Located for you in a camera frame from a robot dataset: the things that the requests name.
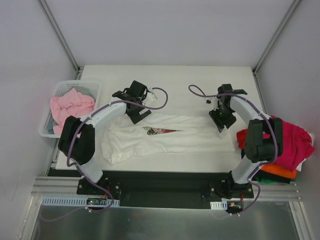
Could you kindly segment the aluminium rail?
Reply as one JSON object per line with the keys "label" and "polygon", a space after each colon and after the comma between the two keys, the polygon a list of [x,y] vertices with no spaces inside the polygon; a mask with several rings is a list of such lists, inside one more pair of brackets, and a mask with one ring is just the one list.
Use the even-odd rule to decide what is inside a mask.
{"label": "aluminium rail", "polygon": [[[196,152],[196,153],[158,153],[144,157],[133,157],[119,164],[111,165],[97,148],[94,160],[104,171],[129,172],[174,172],[174,173],[229,173],[241,160],[239,151],[234,152]],[[67,167],[67,158],[60,152],[54,168],[48,176],[39,176],[32,188],[33,196],[42,197],[86,197],[97,198],[95,195],[78,195],[78,181],[85,179],[75,166]],[[261,183],[250,182],[253,199],[243,200],[246,204],[257,201],[299,202],[300,192],[294,183]]]}

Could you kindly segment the right aluminium frame post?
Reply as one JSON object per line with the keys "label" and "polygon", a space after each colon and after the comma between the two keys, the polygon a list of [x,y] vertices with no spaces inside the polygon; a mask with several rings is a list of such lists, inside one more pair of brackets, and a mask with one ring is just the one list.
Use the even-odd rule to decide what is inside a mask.
{"label": "right aluminium frame post", "polygon": [[301,4],[301,0],[292,0],[288,9],[286,10],[284,16],[282,17],[281,21],[279,22],[277,28],[275,29],[274,33],[272,34],[270,40],[268,41],[265,49],[262,52],[258,62],[256,63],[255,67],[252,69],[252,73],[255,76],[258,71],[261,69],[263,63],[267,59],[268,55],[275,47],[278,39],[280,38],[282,32],[285,30],[286,26],[288,25],[290,19],[293,17],[294,13],[296,12],[297,8]]}

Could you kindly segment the aluminium frame post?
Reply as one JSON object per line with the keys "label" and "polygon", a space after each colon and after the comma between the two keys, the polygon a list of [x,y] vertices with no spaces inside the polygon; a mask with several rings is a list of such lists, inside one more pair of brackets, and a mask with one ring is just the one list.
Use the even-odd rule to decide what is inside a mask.
{"label": "aluminium frame post", "polygon": [[74,55],[71,51],[71,48],[70,48],[69,44],[67,43],[67,41],[64,37],[64,34],[63,34],[56,18],[54,17],[54,15],[50,9],[49,4],[47,3],[46,0],[38,0],[37,2],[39,3],[44,15],[46,16],[50,26],[53,29],[54,34],[56,35],[56,37],[57,37],[62,49],[64,50],[70,64],[72,65],[72,68],[74,69],[75,74],[77,75],[80,72],[81,67],[79,66],[76,58],[74,57]]}
{"label": "aluminium frame post", "polygon": [[296,12],[297,8],[301,4],[301,0],[292,0],[288,9],[286,10],[284,16],[282,17],[281,21],[279,22],[277,28],[275,29],[274,33],[272,34],[270,40],[268,41],[265,49],[262,52],[258,62],[256,63],[255,67],[252,69],[252,73],[255,76],[258,71],[261,69],[263,63],[267,59],[268,55],[275,47],[278,39],[280,38],[282,32],[285,30],[286,26],[288,25],[290,19],[293,17],[294,13]]}

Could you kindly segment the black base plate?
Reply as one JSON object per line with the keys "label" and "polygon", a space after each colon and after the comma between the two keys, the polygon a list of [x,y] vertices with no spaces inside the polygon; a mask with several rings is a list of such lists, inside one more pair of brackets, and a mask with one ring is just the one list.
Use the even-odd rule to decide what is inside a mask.
{"label": "black base plate", "polygon": [[96,186],[86,179],[77,183],[77,195],[114,199],[122,207],[209,209],[222,199],[251,200],[250,183],[236,184],[230,173],[105,170]]}

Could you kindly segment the white plastic laundry basket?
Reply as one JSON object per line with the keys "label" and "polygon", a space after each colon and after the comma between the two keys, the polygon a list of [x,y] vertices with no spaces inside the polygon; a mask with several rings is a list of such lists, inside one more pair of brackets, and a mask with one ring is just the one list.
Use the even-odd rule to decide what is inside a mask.
{"label": "white plastic laundry basket", "polygon": [[90,80],[60,81],[41,120],[38,133],[46,138],[59,138],[68,117],[83,117],[97,109],[101,84]]}

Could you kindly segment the black t shirt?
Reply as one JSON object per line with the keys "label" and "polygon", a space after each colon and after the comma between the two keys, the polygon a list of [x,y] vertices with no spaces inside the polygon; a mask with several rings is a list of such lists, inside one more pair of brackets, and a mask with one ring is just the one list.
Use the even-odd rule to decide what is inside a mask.
{"label": "black t shirt", "polygon": [[[276,162],[278,165],[282,166],[283,168],[287,169],[287,167],[290,167],[292,160],[289,154],[287,154],[286,152],[284,152],[281,156],[278,157],[278,159],[276,160]],[[279,183],[285,183],[285,184],[290,184],[291,181],[293,179],[290,178],[285,178],[285,177],[281,177],[278,175],[274,175],[271,173],[267,173],[262,171],[261,169],[252,177],[252,180],[254,177],[262,177],[262,178],[266,178],[266,179],[270,179],[270,180],[274,180],[277,181]]]}

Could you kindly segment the green t shirt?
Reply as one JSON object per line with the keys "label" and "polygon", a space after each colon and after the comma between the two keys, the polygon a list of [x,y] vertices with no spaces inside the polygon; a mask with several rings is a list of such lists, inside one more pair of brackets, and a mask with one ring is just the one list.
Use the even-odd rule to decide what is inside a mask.
{"label": "green t shirt", "polygon": [[255,176],[252,178],[254,181],[257,181],[258,183],[265,183],[265,184],[272,184],[272,183],[277,183],[276,180],[268,179],[268,178],[263,178],[259,176]]}

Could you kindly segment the red t shirt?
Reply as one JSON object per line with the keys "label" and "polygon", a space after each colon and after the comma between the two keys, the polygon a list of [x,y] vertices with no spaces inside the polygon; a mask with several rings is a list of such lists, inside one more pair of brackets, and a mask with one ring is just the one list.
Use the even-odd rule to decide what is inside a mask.
{"label": "red t shirt", "polygon": [[245,148],[245,141],[248,134],[248,129],[240,130],[236,133],[238,147],[243,150]]}

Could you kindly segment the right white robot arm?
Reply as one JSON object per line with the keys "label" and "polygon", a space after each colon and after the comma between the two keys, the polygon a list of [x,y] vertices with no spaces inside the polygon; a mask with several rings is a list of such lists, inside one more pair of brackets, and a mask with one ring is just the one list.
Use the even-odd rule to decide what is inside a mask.
{"label": "right white robot arm", "polygon": [[247,124],[243,158],[239,165],[211,186],[221,198],[238,198],[249,190],[253,176],[264,165],[272,164],[283,153],[283,122],[260,111],[243,89],[222,84],[217,89],[217,108],[209,112],[219,132],[229,129],[238,114]]}

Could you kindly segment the orange t shirt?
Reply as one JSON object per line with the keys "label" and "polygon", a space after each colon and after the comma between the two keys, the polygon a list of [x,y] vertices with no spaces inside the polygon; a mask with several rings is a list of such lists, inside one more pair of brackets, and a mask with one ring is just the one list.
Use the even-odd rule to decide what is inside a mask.
{"label": "orange t shirt", "polygon": [[266,164],[262,166],[260,170],[269,174],[277,175],[288,179],[295,179],[298,173],[298,170],[296,169],[294,171],[290,171],[277,163]]}

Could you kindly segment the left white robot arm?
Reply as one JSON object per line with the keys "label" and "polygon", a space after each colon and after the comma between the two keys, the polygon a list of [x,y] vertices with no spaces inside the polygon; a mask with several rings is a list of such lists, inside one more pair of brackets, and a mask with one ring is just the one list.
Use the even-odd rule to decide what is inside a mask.
{"label": "left white robot arm", "polygon": [[67,166],[75,166],[87,178],[88,188],[94,194],[106,189],[103,171],[94,160],[96,132],[123,115],[134,125],[149,116],[149,105],[157,99],[155,89],[134,80],[130,87],[113,93],[104,106],[83,117],[69,116],[65,120],[58,149],[67,157]]}

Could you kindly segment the white floral t shirt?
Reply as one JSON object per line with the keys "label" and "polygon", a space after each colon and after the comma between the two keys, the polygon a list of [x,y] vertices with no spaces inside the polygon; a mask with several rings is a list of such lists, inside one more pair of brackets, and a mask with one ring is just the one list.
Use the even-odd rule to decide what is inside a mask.
{"label": "white floral t shirt", "polygon": [[137,124],[125,116],[118,117],[105,129],[100,149],[111,165],[162,153],[235,151],[231,134],[220,133],[208,117],[160,113]]}

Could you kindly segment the left aluminium frame post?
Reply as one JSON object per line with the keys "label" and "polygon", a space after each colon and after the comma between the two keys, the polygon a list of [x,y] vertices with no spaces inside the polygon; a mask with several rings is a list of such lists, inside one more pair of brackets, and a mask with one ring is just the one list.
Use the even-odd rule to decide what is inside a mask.
{"label": "left aluminium frame post", "polygon": [[44,15],[46,16],[50,26],[53,29],[54,34],[56,35],[56,37],[57,37],[62,49],[64,50],[70,64],[72,65],[72,68],[74,69],[75,74],[77,75],[80,72],[81,67],[79,66],[76,58],[74,57],[74,55],[71,51],[71,48],[70,48],[69,44],[67,43],[67,41],[64,37],[64,34],[63,34],[56,18],[54,17],[54,15],[50,9],[49,4],[47,3],[46,0],[38,0],[37,2],[39,3]]}

